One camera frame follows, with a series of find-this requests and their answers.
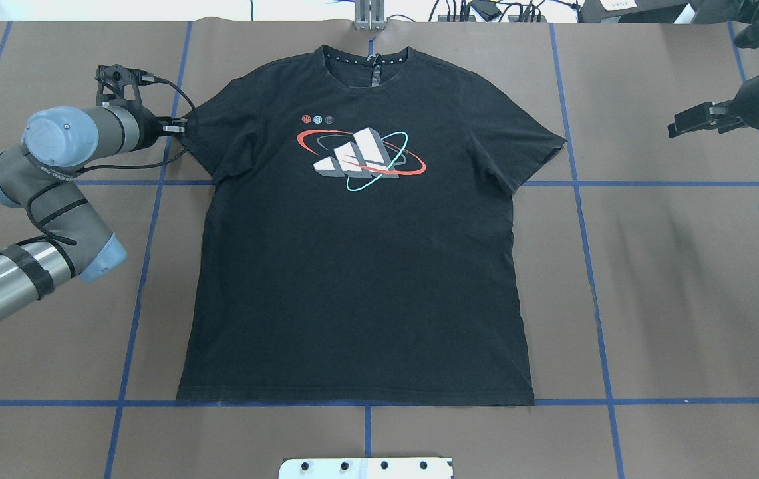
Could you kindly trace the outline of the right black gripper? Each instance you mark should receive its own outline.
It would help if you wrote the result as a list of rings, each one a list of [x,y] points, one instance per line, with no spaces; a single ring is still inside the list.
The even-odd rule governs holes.
[[[743,84],[733,100],[717,106],[725,109],[719,118],[714,117],[714,103],[702,103],[675,115],[668,125],[669,138],[702,130],[735,130],[756,128],[759,130],[759,80]]]

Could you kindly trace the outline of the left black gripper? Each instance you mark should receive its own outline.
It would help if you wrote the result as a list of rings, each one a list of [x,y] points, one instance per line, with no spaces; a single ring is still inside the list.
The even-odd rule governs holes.
[[[133,118],[139,130],[139,139],[135,148],[150,148],[163,136],[185,136],[186,119],[156,117],[149,110],[133,112]]]

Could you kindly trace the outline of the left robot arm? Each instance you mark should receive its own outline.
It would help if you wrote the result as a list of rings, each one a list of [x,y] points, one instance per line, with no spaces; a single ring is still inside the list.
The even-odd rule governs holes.
[[[91,283],[126,261],[126,248],[75,179],[90,162],[185,127],[179,118],[108,104],[52,107],[27,119],[20,143],[0,152],[0,204],[23,210],[39,235],[0,249],[0,321],[69,280]]]

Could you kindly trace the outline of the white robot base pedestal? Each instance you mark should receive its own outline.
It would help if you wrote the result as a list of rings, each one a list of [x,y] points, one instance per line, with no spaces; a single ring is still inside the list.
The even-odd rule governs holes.
[[[451,458],[292,458],[285,460],[279,478],[454,478]]]

